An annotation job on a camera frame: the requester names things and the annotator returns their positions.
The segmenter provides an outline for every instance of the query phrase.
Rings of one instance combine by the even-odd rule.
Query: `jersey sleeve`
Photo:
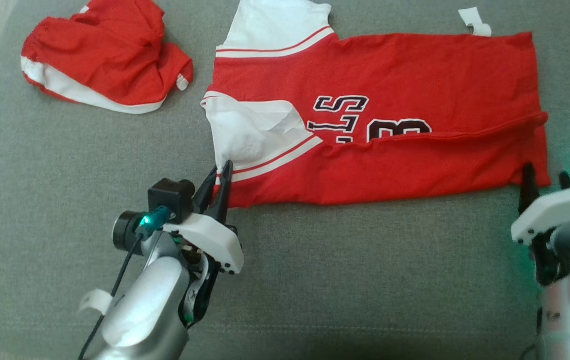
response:
[[[331,30],[330,11],[330,5],[309,0],[241,0],[227,39],[216,51],[242,57],[293,48],[319,30]]]
[[[201,102],[211,125],[216,166],[234,162],[235,180],[266,174],[274,164],[293,160],[313,134],[287,101],[239,102],[222,93],[208,92]]]

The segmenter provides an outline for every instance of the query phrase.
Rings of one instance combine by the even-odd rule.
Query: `basketball jersey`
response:
[[[549,185],[530,33],[339,39],[330,5],[241,0],[202,106],[231,207]]]

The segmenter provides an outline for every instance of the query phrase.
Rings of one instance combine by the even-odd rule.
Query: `gray couch cushion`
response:
[[[168,39],[191,55],[195,82],[133,116],[43,95],[23,79],[23,40],[83,0],[22,0],[0,44],[0,348],[72,359],[94,317],[88,290],[109,289],[124,254],[114,219],[143,210],[162,177],[203,180],[213,165],[198,102],[236,1],[159,0]],[[570,2],[335,0],[341,37],[459,34],[456,10],[479,6],[495,35],[533,31],[551,171],[570,171]],[[246,252],[191,331],[185,359],[515,358],[533,340],[536,287],[509,239],[515,187],[341,207],[233,210]],[[127,272],[123,289],[143,259]]]

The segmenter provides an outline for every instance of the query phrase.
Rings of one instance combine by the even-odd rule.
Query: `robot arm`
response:
[[[561,174],[561,191],[538,197],[533,168],[523,170],[520,218],[511,237],[528,246],[542,287],[536,358],[570,360],[570,178]]]
[[[196,192],[186,180],[161,180],[148,191],[150,212],[128,211],[116,220],[116,248],[128,251],[128,258],[146,256],[147,264],[120,300],[113,298],[115,291],[94,290],[81,301],[81,310],[93,308],[103,316],[79,359],[180,357],[187,330],[207,312],[218,274],[243,268],[236,230],[225,224],[231,173],[228,162],[211,203],[216,168]]]

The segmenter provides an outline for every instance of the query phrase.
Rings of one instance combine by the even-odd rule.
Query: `black cable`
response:
[[[535,345],[529,346],[528,348],[526,348],[525,350],[522,351],[522,353],[520,354],[520,357],[518,358],[518,360],[524,360],[525,356],[527,356],[527,354],[531,353],[531,351],[533,351],[534,349],[536,349]]]
[[[129,264],[129,260],[131,260],[132,255],[134,255],[134,250],[138,247],[138,244],[140,244],[141,241],[143,241],[143,234],[138,235],[138,238],[136,239],[134,246],[132,246],[129,249],[129,251],[127,252],[127,257],[125,257],[125,261],[123,261],[123,265],[120,267],[120,272],[118,273],[118,277],[116,278],[116,283],[114,283],[114,287],[111,289],[111,297],[116,296],[116,292],[118,292],[118,287],[120,286],[120,282],[123,280],[123,276],[125,275],[125,271],[127,270],[127,265]],[[98,321],[96,321],[96,325],[93,327],[93,330],[89,334],[89,337],[87,337],[87,341],[85,342],[85,344],[83,346],[83,350],[81,350],[81,353],[78,356],[78,360],[83,360],[84,353],[87,351],[87,348],[89,348],[89,344],[91,344],[91,340],[93,340],[93,337],[96,336],[96,333],[98,332],[98,328],[100,327],[100,324],[102,324],[102,321],[104,319],[105,319],[105,316],[100,315],[100,317],[98,318]]]

